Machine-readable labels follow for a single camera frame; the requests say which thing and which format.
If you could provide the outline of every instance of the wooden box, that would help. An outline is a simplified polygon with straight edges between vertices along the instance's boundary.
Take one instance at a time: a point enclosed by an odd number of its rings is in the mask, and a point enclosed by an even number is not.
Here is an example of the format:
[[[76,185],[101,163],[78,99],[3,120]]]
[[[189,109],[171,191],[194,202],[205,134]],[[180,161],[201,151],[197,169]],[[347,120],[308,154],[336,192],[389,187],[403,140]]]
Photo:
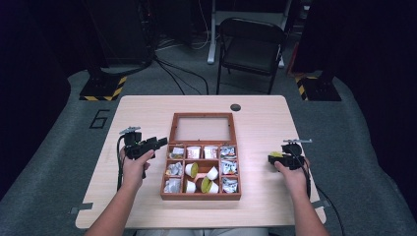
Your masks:
[[[165,162],[163,200],[238,201],[242,196],[232,113],[174,113]],[[193,164],[198,171],[190,175],[187,165]],[[208,175],[213,168],[218,174]],[[202,188],[205,178],[208,186]]]

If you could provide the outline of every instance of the person's right hand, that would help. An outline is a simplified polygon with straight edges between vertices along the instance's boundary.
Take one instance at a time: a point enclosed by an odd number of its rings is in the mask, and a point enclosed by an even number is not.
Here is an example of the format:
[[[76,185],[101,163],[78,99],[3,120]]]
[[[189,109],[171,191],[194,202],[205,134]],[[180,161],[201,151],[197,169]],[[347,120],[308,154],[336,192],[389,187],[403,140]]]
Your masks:
[[[142,186],[142,173],[150,166],[148,160],[153,156],[154,150],[149,150],[138,159],[130,159],[125,156],[125,151],[120,150],[120,156],[123,159],[123,184],[122,186],[130,187],[139,190]]]
[[[304,159],[304,169],[308,171],[310,162],[306,157],[304,157]],[[279,161],[276,161],[274,165],[275,168],[284,176],[285,185],[287,186],[292,197],[307,196],[306,175],[304,174],[302,168],[290,170],[288,167],[283,166]]]

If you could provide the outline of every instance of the hazard stripe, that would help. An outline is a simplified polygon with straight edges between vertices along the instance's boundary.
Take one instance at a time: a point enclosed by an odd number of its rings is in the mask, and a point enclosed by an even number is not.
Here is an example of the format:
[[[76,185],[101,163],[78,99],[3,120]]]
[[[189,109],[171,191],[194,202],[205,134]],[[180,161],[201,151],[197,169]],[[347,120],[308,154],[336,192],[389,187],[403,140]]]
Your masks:
[[[307,77],[307,79],[316,79],[317,77]],[[303,100],[309,100],[307,97],[306,91],[304,90],[303,84],[301,83],[302,77],[296,77],[295,83],[297,83],[298,91],[300,92],[301,98]]]
[[[116,100],[119,97],[119,94],[122,92],[122,88],[125,85],[127,77],[123,77],[120,79],[116,90],[113,92],[111,96],[80,96],[80,100],[89,100],[89,101],[98,101],[98,100]]]

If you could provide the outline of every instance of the wooden tray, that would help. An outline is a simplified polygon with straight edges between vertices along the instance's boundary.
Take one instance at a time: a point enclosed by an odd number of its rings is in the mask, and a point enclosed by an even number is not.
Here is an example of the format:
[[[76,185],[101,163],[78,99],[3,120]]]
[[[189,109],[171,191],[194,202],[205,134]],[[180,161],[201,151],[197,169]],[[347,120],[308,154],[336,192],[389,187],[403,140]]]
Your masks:
[[[187,151],[189,147],[200,148],[199,155],[192,158]],[[216,151],[206,153],[205,147],[216,147]],[[231,152],[234,153],[226,154],[225,149],[232,150]],[[160,188],[163,200],[238,201],[242,196],[239,155],[232,113],[174,113],[165,162]],[[194,178],[186,174],[185,170],[187,164],[192,163],[197,163],[199,166]],[[171,164],[180,165],[181,173],[170,173]],[[227,172],[227,169],[235,170],[229,168],[230,166],[237,167],[237,171]],[[218,171],[217,178],[212,180],[218,186],[218,192],[203,193],[200,183],[213,167]],[[237,188],[230,188],[223,184],[225,180],[237,181]],[[166,190],[169,189],[166,187],[169,181],[179,184],[178,193]],[[196,184],[197,188],[194,193],[186,192],[188,181]]]

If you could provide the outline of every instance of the black curtain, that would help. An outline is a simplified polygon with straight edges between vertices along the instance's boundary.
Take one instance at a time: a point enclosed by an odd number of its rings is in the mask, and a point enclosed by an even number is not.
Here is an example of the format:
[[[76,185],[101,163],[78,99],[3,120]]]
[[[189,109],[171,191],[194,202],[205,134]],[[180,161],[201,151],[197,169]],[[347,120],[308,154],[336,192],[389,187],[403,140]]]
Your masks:
[[[415,218],[416,12],[411,0],[314,0],[293,67],[297,72],[331,70],[350,87],[379,164]]]
[[[68,100],[68,77],[105,59],[81,0],[0,3],[0,198],[25,168]]]

